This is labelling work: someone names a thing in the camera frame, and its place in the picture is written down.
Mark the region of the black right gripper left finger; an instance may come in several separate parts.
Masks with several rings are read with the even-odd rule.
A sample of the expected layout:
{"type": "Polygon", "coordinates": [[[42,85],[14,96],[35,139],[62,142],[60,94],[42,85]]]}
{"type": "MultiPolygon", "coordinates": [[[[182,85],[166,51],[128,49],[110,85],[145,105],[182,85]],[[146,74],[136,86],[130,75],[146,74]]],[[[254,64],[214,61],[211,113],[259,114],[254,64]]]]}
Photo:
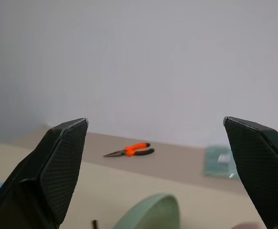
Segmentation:
{"type": "Polygon", "coordinates": [[[0,229],[59,229],[80,172],[88,119],[49,129],[0,187],[0,229]]]}

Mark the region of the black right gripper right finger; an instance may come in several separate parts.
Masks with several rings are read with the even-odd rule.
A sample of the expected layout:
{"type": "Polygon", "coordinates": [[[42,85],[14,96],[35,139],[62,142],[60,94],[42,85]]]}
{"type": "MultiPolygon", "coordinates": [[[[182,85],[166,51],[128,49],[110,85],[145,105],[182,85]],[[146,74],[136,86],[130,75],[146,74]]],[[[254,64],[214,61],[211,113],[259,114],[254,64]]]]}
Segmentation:
{"type": "Polygon", "coordinates": [[[278,132],[227,116],[223,121],[240,180],[267,229],[278,229],[278,132]]]}

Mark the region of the green clear plastic packet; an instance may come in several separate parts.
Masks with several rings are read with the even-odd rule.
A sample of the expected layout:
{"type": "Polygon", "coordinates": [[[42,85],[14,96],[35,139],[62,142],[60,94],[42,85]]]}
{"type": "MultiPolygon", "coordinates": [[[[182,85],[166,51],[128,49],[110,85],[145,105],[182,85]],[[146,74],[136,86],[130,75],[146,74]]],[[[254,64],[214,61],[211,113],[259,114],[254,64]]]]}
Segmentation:
{"type": "Polygon", "coordinates": [[[205,176],[239,180],[232,151],[226,146],[210,146],[204,152],[205,176]]]}

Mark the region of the pink plate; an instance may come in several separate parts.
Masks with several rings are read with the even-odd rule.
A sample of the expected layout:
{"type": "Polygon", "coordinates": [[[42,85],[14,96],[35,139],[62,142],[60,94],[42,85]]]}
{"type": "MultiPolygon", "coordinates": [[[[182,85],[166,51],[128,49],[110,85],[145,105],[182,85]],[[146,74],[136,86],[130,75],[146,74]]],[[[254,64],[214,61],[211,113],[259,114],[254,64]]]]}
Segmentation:
{"type": "Polygon", "coordinates": [[[258,222],[243,222],[231,227],[230,229],[265,229],[265,227],[258,222]]]}

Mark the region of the orange and black needle-nose pliers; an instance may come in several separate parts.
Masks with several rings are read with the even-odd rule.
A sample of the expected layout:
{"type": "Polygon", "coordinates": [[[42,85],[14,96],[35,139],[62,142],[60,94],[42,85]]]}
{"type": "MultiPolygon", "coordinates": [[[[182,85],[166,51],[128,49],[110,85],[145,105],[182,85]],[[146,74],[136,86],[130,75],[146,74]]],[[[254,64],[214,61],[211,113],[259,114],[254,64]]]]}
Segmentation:
{"type": "Polygon", "coordinates": [[[127,146],[122,150],[104,155],[104,157],[120,157],[120,156],[146,156],[155,152],[154,148],[150,148],[150,143],[139,143],[133,146],[127,146]]]}

